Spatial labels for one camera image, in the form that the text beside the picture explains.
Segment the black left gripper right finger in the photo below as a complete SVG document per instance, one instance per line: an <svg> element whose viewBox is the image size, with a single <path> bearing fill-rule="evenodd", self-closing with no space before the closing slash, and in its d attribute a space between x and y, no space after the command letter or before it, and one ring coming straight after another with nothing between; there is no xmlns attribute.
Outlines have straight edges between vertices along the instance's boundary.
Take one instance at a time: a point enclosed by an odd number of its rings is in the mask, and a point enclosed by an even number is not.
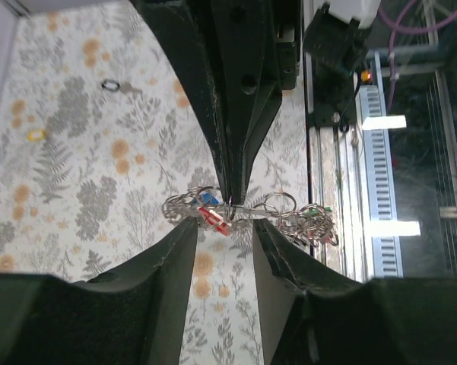
<svg viewBox="0 0 457 365"><path fill-rule="evenodd" d="M266 364L457 364L457 278L351 280L253 224Z"/></svg>

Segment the red key tag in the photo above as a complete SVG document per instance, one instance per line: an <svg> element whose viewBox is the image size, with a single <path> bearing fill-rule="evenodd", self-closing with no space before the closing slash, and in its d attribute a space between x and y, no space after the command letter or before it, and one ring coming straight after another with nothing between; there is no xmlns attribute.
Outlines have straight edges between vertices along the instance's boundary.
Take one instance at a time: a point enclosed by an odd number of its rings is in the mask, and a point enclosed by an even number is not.
<svg viewBox="0 0 457 365"><path fill-rule="evenodd" d="M199 207L197 210L203 221L207 223L211 228L225 236L230 235L231 224L227 223L218 213L212 209L207 209L205 207Z"/></svg>

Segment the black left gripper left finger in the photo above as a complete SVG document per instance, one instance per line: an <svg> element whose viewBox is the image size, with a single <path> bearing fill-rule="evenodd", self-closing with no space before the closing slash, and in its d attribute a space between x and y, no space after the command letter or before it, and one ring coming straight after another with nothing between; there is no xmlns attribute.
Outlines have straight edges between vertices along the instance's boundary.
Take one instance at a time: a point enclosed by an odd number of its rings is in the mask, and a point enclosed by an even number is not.
<svg viewBox="0 0 457 365"><path fill-rule="evenodd" d="M89 281L0 274L0 364L177 364L197 235L186 218Z"/></svg>

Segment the large metal keyring with keys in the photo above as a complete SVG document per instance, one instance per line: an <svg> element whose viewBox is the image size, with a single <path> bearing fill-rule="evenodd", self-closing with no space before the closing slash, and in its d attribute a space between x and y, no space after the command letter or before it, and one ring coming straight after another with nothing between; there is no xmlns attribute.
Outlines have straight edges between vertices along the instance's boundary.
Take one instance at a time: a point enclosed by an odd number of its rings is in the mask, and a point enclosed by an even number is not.
<svg viewBox="0 0 457 365"><path fill-rule="evenodd" d="M186 217L195 217L200 227L215 231L203 221L197 210L199 207L214 210L230 223L230 235L247 228L255 220L267 219L297 246L318 248L324 244L339 245L330 207L309 203L300 208L291 194L282 191L269 192L259 202L243 206L224 202L217 186L196 186L167 198L162 204L162 214L171 224L177 224Z"/></svg>

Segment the aluminium front rail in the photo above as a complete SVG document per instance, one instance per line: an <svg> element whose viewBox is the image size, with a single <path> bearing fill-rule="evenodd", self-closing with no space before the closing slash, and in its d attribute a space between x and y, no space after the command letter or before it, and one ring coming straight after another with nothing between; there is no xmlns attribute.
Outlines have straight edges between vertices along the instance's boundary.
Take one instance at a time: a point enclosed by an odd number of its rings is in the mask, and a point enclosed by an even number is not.
<svg viewBox="0 0 457 365"><path fill-rule="evenodd" d="M313 70L305 56L304 86L309 196L330 207L339 244L320 243L316 258L356 281L403 275L389 133L363 129L367 117L386 114L380 54L369 64L374 84L354 99L356 124L344 135L319 128L313 113Z"/></svg>

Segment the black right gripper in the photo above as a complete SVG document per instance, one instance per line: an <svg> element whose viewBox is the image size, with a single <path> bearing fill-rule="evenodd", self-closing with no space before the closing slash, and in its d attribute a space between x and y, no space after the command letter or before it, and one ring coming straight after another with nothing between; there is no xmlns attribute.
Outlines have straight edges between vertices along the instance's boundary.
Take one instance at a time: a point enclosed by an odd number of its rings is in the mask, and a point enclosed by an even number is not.
<svg viewBox="0 0 457 365"><path fill-rule="evenodd" d="M241 205L281 90L296 87L302 2L137 1L136 10L189 99L224 200Z"/></svg>

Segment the yellow key tag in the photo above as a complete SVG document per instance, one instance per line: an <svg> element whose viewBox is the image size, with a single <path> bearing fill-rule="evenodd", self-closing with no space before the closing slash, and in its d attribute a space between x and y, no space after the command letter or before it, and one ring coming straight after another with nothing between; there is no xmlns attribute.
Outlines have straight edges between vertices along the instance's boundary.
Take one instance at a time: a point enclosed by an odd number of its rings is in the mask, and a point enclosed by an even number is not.
<svg viewBox="0 0 457 365"><path fill-rule="evenodd" d="M28 141L42 141L46 138L47 132L45 129L35 129L27 133Z"/></svg>

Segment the black tag with key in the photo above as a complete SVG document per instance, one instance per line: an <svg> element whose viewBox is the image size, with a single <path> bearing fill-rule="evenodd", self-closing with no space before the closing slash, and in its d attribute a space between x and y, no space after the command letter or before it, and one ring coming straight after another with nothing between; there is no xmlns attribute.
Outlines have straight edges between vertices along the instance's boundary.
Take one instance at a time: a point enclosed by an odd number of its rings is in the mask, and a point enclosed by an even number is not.
<svg viewBox="0 0 457 365"><path fill-rule="evenodd" d="M120 92L122 94L142 94L142 90L132 86L129 82L120 83L113 79L105 79L100 83L103 90L115 93Z"/></svg>

